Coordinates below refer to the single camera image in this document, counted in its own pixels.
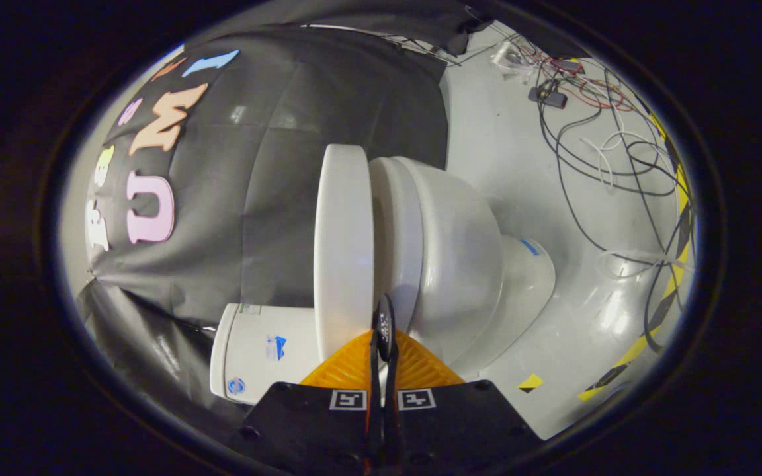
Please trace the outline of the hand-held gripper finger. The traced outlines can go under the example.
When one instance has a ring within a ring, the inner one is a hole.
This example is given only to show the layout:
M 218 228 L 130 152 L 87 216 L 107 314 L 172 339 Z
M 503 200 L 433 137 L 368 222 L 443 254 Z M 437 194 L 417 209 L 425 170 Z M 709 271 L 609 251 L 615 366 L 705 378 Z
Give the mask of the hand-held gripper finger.
M 264 470 L 288 475 L 366 475 L 384 459 L 380 367 L 389 359 L 389 298 L 371 328 L 302 383 L 273 383 L 230 447 Z
M 501 473 L 541 449 L 495 383 L 466 382 L 399 331 L 384 299 L 384 449 L 400 475 Z

